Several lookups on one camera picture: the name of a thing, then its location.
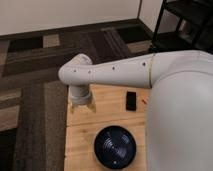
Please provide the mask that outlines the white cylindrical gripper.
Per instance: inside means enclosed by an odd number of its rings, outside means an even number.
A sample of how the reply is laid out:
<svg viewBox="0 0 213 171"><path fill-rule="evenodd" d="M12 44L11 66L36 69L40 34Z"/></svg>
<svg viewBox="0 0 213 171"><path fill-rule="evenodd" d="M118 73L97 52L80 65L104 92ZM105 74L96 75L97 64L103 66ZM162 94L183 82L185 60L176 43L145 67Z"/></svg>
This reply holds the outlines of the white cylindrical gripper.
<svg viewBox="0 0 213 171"><path fill-rule="evenodd" d="M89 85L69 86L68 98L74 106L87 105L92 102L92 92Z"/></svg>

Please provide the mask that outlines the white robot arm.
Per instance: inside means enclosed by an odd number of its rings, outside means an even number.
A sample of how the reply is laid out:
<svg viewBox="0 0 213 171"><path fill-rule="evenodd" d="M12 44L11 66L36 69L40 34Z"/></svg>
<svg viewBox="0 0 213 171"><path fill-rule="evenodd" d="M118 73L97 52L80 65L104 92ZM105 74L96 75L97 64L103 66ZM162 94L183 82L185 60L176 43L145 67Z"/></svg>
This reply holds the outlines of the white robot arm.
<svg viewBox="0 0 213 171"><path fill-rule="evenodd" d="M213 54L170 51L101 64L78 54L58 77L75 105L92 100L92 84L148 89L147 170L213 171Z"/></svg>

